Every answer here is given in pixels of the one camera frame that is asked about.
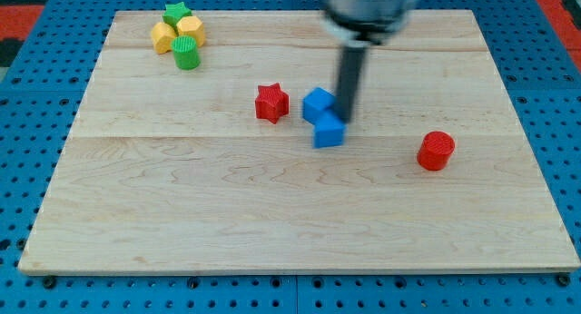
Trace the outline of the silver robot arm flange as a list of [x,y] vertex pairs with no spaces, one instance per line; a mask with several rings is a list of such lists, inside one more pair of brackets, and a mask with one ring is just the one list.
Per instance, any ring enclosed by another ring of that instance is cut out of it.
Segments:
[[349,46],[383,44],[408,23],[419,0],[324,0],[325,30]]

